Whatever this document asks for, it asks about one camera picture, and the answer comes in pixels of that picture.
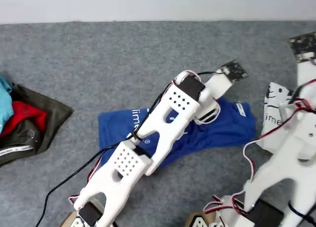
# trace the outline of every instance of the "red cloth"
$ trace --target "red cloth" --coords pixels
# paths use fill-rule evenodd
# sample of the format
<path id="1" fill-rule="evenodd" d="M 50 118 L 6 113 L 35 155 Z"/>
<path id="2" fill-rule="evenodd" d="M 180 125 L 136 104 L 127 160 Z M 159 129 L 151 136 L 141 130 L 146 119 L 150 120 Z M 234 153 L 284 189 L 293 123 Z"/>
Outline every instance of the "red cloth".
<path id="1" fill-rule="evenodd" d="M 15 126 L 25 119 L 32 121 L 39 131 L 45 131 L 46 112 L 21 101 L 13 101 L 12 107 L 14 115 L 5 123 L 4 128 L 0 133 L 0 137 L 11 133 Z"/>

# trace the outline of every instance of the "blue t-shirt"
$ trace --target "blue t-shirt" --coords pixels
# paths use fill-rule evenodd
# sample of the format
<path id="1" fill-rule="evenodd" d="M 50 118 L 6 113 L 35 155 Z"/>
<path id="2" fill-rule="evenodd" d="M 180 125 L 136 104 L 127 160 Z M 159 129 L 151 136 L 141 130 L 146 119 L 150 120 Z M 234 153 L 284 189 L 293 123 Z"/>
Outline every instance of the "blue t-shirt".
<path id="1" fill-rule="evenodd" d="M 230 103 L 220 98 L 218 103 L 221 112 L 218 118 L 210 123 L 197 125 L 191 121 L 185 129 L 184 135 L 176 140 L 172 150 L 159 166 L 171 164 L 183 155 L 213 147 L 240 146 L 251 141 L 255 133 L 256 119 L 251 113 L 248 103 Z M 122 110 L 107 112 L 99 115 L 99 144 L 100 149 L 124 140 L 127 135 L 142 121 L 147 109 Z M 166 121 L 172 121 L 177 112 L 172 111 Z M 154 133 L 139 146 L 153 155 L 159 140 L 159 134 Z M 107 162 L 114 151 L 104 153 L 101 164 Z"/>
<path id="2" fill-rule="evenodd" d="M 0 76 L 0 133 L 4 124 L 13 115 L 11 91 L 10 85 Z"/>

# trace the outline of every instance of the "clothing tag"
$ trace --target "clothing tag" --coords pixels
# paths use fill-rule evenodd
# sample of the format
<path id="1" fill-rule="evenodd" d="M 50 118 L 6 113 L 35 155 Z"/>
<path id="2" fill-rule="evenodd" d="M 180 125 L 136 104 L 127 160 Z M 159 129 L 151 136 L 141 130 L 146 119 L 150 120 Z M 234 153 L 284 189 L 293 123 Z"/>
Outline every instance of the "clothing tag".
<path id="1" fill-rule="evenodd" d="M 4 150 L 0 151 L 0 156 L 12 153 L 12 152 L 17 152 L 17 151 L 28 151 L 34 149 L 31 146 L 22 146 L 22 147 L 10 147 Z"/>
<path id="2" fill-rule="evenodd" d="M 246 113 L 245 113 L 245 110 L 243 110 L 242 104 L 241 103 L 236 103 L 236 106 L 237 106 L 237 108 L 239 110 L 240 115 L 246 117 Z"/>

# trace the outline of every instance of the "olive green fabric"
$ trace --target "olive green fabric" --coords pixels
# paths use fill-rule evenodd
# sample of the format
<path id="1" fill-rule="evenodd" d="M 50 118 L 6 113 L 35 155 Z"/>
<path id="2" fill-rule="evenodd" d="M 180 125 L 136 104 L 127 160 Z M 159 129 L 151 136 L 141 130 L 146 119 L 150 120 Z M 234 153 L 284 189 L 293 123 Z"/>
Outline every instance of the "olive green fabric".
<path id="1" fill-rule="evenodd" d="M 23 101 L 47 113 L 46 131 L 42 134 L 42 143 L 40 147 L 35 150 L 35 154 L 47 150 L 59 127 L 71 116 L 73 109 L 59 101 L 15 83 L 12 84 L 12 90 L 11 96 L 13 101 Z"/>
<path id="2" fill-rule="evenodd" d="M 19 158 L 36 154 L 42 136 L 28 119 L 21 121 L 8 135 L 0 139 L 0 166 Z"/>

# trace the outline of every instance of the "white wall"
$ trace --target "white wall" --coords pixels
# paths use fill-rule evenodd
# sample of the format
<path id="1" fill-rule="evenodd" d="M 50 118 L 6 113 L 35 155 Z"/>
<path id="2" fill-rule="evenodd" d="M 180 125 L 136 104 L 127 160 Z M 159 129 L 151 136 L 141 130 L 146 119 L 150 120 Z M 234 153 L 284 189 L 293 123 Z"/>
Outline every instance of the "white wall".
<path id="1" fill-rule="evenodd" d="M 0 0 L 0 23 L 316 20 L 316 0 Z"/>

